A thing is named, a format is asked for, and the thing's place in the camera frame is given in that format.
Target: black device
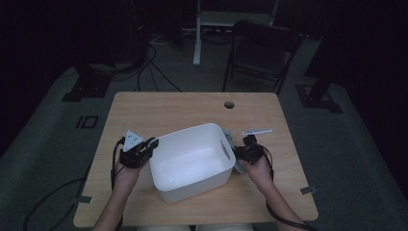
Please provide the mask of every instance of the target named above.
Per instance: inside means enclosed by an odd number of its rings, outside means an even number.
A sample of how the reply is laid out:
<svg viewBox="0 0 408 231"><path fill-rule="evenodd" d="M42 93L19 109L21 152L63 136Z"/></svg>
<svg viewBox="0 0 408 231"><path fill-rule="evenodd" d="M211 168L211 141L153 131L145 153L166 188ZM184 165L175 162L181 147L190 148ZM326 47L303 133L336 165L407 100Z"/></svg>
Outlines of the black device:
<svg viewBox="0 0 408 231"><path fill-rule="evenodd" d="M244 146L235 146L233 149L234 155L237 159L245 160L250 164L254 165L258 160L265 156L269 160L270 177L273 180L273 168L272 168L272 157L265 152L265 147L258 144L255 135L248 135L242 138Z"/></svg>
<svg viewBox="0 0 408 231"><path fill-rule="evenodd" d="M119 162L128 168L142 167L153 156L153 149L158 145L159 140L150 138L126 152L120 149Z"/></svg>

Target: chair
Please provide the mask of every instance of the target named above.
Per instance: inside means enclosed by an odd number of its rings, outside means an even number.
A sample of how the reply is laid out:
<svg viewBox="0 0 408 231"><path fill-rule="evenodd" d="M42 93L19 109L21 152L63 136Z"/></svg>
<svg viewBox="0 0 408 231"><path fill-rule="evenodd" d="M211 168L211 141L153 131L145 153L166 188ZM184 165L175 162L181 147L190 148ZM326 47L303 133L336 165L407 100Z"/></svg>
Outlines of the chair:
<svg viewBox="0 0 408 231"><path fill-rule="evenodd" d="M274 81L279 95L289 66L300 46L300 35L288 29L240 20L232 28L231 49L225 70L222 92L228 75L240 72Z"/></svg>

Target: white object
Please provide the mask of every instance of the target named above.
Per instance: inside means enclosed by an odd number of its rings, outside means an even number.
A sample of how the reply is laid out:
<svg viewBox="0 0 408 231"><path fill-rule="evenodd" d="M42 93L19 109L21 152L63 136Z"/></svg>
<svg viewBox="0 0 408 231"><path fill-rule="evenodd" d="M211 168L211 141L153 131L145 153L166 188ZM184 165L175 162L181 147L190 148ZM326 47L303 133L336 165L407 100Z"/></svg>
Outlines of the white object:
<svg viewBox="0 0 408 231"><path fill-rule="evenodd" d="M128 130L125 137L125 143L123 144L123 151L127 152L130 149L136 147L139 143L143 141L143 138L138 136L136 133Z"/></svg>
<svg viewBox="0 0 408 231"><path fill-rule="evenodd" d="M179 201L228 182L236 158L218 125L203 124L158 139L150 167L164 201Z"/></svg>
<svg viewBox="0 0 408 231"><path fill-rule="evenodd" d="M256 134L267 133L267 132L272 132L272 129L249 129L248 131L243 131L242 135L243 136L256 135Z"/></svg>

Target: wooden table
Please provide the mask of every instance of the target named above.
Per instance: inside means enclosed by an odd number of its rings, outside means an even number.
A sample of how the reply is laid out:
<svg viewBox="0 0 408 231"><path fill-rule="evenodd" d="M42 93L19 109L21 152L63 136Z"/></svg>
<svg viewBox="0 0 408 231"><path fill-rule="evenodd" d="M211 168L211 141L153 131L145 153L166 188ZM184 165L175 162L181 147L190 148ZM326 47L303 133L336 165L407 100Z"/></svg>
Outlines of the wooden table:
<svg viewBox="0 0 408 231"><path fill-rule="evenodd" d="M224 107L225 101L235 104ZM273 93L240 92L119 92L114 99L75 214L77 227L95 224L111 194L110 170L116 142L128 129L148 139L204 123L218 124L232 132L234 145L243 145L242 131L273 129L257 135L258 143L272 154L275 184L304 220L318 217L314 199L300 189L308 187L291 133ZM124 226L266 222L264 197L247 174L233 170L227 184L175 203L160 198L150 166L140 173L138 184L124 212Z"/></svg>

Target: human hand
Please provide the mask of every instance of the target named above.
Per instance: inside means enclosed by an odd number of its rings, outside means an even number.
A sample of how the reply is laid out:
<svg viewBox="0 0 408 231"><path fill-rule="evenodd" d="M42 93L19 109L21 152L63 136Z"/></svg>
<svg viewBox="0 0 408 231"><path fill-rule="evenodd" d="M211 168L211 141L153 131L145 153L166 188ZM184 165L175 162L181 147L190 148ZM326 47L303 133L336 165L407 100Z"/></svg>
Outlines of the human hand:
<svg viewBox="0 0 408 231"><path fill-rule="evenodd" d="M261 193L265 193L270 189L270 186L273 185L273 180L270 177L267 157L262 156L254 165L244 160L239 160L239 162L248 171L249 178Z"/></svg>
<svg viewBox="0 0 408 231"><path fill-rule="evenodd" d="M129 195L138 182L140 171L145 165L140 168L128 168L117 161L115 164L114 192Z"/></svg>

